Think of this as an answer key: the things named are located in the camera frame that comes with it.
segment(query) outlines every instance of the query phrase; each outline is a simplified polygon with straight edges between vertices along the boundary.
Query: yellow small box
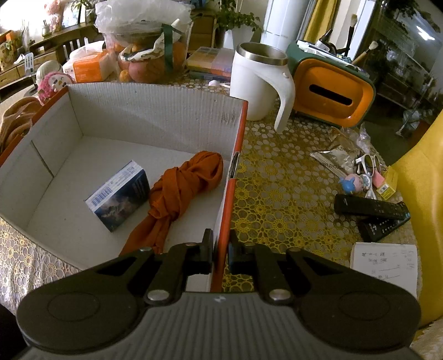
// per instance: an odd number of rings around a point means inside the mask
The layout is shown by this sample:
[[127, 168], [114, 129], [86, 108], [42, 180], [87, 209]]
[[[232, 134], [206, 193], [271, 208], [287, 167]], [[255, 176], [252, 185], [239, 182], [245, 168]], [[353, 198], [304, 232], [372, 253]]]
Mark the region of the yellow small box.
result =
[[383, 199], [387, 200], [394, 195], [395, 191], [397, 190], [398, 174], [397, 171], [392, 168], [392, 166], [388, 166], [388, 170], [386, 170], [384, 177], [385, 180], [377, 189], [377, 192]]

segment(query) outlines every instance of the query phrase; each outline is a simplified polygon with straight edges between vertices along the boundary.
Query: pink eraser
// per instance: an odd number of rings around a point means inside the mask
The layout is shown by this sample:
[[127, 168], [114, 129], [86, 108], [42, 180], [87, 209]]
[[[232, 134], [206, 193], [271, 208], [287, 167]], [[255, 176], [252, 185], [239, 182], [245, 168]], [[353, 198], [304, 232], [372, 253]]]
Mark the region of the pink eraser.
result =
[[375, 169], [374, 170], [374, 175], [372, 176], [372, 184], [376, 188], [379, 188], [381, 186], [381, 184], [383, 184], [384, 180], [385, 180], [385, 178], [380, 175], [380, 173], [377, 171], [377, 169]]

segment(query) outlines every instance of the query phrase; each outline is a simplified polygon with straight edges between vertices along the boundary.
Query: white flower pot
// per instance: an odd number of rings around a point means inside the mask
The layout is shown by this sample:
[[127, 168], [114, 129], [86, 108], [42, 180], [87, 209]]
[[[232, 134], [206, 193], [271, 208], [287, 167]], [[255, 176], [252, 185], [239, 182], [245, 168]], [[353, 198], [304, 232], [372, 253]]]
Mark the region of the white flower pot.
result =
[[232, 30], [226, 30], [223, 37], [223, 47], [227, 49], [235, 49], [238, 44], [251, 41], [252, 35], [252, 28], [247, 25], [242, 25], [240, 28], [235, 27]]

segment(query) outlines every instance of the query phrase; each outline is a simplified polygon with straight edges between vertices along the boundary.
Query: white mug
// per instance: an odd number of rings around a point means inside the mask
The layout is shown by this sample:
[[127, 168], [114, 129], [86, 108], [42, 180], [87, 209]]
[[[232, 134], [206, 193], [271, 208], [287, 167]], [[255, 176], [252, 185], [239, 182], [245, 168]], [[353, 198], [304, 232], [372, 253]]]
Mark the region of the white mug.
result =
[[273, 108], [277, 94], [280, 109], [274, 128], [282, 132], [295, 100], [295, 85], [286, 54], [261, 43], [237, 46], [231, 72], [230, 96], [248, 101], [247, 120], [263, 119]]

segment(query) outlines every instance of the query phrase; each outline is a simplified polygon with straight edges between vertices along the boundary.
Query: glasses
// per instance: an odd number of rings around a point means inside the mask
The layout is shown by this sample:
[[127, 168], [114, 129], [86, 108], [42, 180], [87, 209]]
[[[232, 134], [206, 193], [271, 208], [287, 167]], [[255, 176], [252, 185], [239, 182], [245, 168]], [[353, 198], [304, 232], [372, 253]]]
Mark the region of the glasses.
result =
[[355, 159], [355, 164], [357, 166], [358, 175], [366, 175], [369, 177], [369, 190], [366, 193], [366, 198], [377, 200], [372, 187], [372, 177], [375, 171], [381, 173], [380, 159], [377, 155], [364, 154], [357, 159]]

